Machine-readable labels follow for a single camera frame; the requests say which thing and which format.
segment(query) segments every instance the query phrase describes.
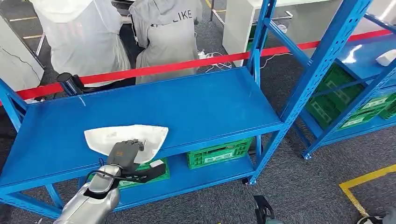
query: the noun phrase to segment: green basket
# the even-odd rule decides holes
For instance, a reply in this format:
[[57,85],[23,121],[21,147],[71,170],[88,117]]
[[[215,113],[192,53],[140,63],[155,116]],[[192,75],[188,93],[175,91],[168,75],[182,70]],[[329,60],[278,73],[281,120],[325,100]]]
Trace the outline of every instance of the green basket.
[[255,32],[257,28],[257,23],[252,24],[252,28],[250,29],[249,39],[247,40],[246,51],[250,51],[253,45],[253,40],[255,39]]
[[[335,104],[326,96],[310,99],[305,107],[323,129],[327,128],[341,114]],[[364,110],[357,110],[339,129],[368,122],[383,109],[384,104],[379,104]]]
[[[319,84],[317,91],[334,89],[340,85],[347,84],[355,80],[355,78],[349,75],[341,67],[333,64],[327,71],[323,81]],[[327,94],[327,97],[336,105],[339,111],[344,111],[352,100],[355,99],[363,90],[364,86],[357,84],[340,90],[335,90]]]
[[383,119],[389,119],[396,115],[396,101],[393,101],[388,107],[380,112],[380,117]]
[[195,169],[219,162],[240,158],[249,150],[253,137],[226,143],[223,145],[203,148],[188,152],[187,161],[190,169]]
[[328,127],[341,114],[327,96],[318,96],[310,99],[305,108],[323,129]]
[[389,105],[392,104],[396,100],[396,92],[389,95],[388,99],[386,100],[389,102]]
[[373,98],[368,103],[366,103],[364,106],[362,106],[360,109],[358,109],[356,112],[360,113],[360,112],[372,111],[372,110],[378,110],[378,109],[382,110],[387,105],[389,105],[391,103],[388,101],[388,98],[390,96],[391,95]]
[[[156,181],[162,181],[162,180],[167,180],[170,179],[170,172],[169,172],[169,166],[168,166],[168,160],[166,158],[161,159],[162,162],[164,162],[166,164],[166,171],[165,174],[157,177],[156,179],[153,179],[147,183],[151,183],[151,182],[156,182]],[[140,164],[140,166],[136,169],[136,170],[145,170],[145,169],[149,169],[150,168],[150,162],[146,162],[146,163],[142,163]],[[94,174],[91,174],[88,179],[92,180]],[[120,183],[118,184],[118,188],[119,189],[125,189],[125,188],[130,188],[130,187],[134,187],[137,185],[141,185],[144,183],[136,183],[136,182],[131,182],[131,181],[120,181]]]
[[383,108],[376,108],[371,111],[364,111],[360,113],[355,113],[352,115],[339,129],[349,128],[356,125],[360,125],[366,122],[369,122],[373,117],[378,115]]

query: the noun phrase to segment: black cable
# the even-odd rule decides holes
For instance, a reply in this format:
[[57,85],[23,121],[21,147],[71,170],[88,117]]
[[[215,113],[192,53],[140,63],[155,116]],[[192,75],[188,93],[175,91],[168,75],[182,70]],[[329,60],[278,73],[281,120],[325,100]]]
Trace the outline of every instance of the black cable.
[[105,161],[101,157],[99,157],[99,165],[102,167],[105,165]]
[[93,170],[93,171],[91,171],[91,172],[89,172],[89,173],[87,174],[87,176],[85,177],[84,183],[87,182],[89,176],[90,176],[91,174],[93,174],[93,173],[100,173],[100,174],[103,174],[103,175],[112,177],[112,178],[114,178],[114,179],[116,179],[116,180],[120,180],[120,181],[131,181],[131,182],[139,181],[141,178],[147,177],[147,176],[142,176],[142,177],[137,177],[137,178],[125,178],[125,177],[120,177],[120,176],[114,176],[113,174],[107,173],[107,172],[102,171],[102,170]]
[[5,51],[7,54],[9,54],[9,55],[11,55],[11,56],[14,56],[14,57],[16,57],[16,58],[18,58],[21,62],[23,62],[23,63],[26,63],[26,64],[28,64],[31,68],[32,68],[32,70],[33,70],[33,72],[36,74],[36,76],[37,76],[37,78],[40,80],[40,78],[39,78],[39,76],[38,76],[38,74],[37,74],[37,72],[35,71],[35,69],[33,68],[33,66],[32,65],[30,65],[28,62],[26,62],[26,61],[23,61],[20,57],[18,57],[18,56],[16,56],[16,55],[13,55],[13,54],[11,54],[10,52],[8,52],[6,49],[4,49],[2,46],[0,46],[0,48],[3,50],[3,51]]

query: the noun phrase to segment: white hoodie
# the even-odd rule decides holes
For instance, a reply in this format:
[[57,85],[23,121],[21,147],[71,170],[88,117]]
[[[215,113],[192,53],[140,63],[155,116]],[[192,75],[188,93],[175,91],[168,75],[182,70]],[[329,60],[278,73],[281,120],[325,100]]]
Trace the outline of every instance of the white hoodie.
[[119,37],[121,15],[110,0],[30,1],[51,46],[55,71],[88,76],[130,69]]

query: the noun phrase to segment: caster wheel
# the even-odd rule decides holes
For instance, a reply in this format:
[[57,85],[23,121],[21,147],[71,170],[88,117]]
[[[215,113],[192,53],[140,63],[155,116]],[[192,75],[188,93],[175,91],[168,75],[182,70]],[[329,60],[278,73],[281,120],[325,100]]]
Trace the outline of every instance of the caster wheel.
[[247,178],[243,178],[242,179],[242,183],[245,184],[245,185],[248,185],[249,184],[249,180]]

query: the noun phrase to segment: blue shelf board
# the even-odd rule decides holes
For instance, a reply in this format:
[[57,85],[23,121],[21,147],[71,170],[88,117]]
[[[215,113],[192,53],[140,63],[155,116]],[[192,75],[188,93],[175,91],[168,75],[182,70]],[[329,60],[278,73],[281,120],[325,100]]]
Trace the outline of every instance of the blue shelf board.
[[[299,117],[305,123],[308,130],[310,130],[310,132],[315,136],[315,138],[318,138],[323,133],[323,129],[305,108],[301,111]],[[335,131],[329,135],[326,140],[323,141],[323,143],[321,143],[321,146],[381,130],[393,125],[396,125],[396,116],[390,119],[383,119],[380,116],[375,116],[367,123]]]
[[241,179],[254,173],[253,164],[248,155],[235,160],[189,169],[186,156],[179,154],[169,157],[168,165],[170,179],[121,190],[121,200],[114,211]]
[[246,67],[44,101],[28,107],[0,189],[83,176],[106,160],[87,146],[84,131],[134,124],[169,128],[157,158],[283,127]]
[[322,145],[328,145],[343,139],[349,139],[362,134],[378,131],[386,127],[396,125],[396,116],[390,119],[383,119],[380,116],[375,116],[369,122],[361,125],[353,126],[346,129],[337,130],[329,136]]
[[301,118],[301,120],[303,120],[308,130],[310,130],[315,138],[318,138],[323,133],[322,127],[317,123],[315,118],[308,112],[305,107],[301,110],[299,117]]
[[[376,58],[383,53],[396,49],[396,35],[389,34],[359,41],[348,42],[340,50],[336,63],[356,79],[368,78],[380,74],[386,67],[380,65]],[[396,91],[396,77],[390,79],[382,92]]]

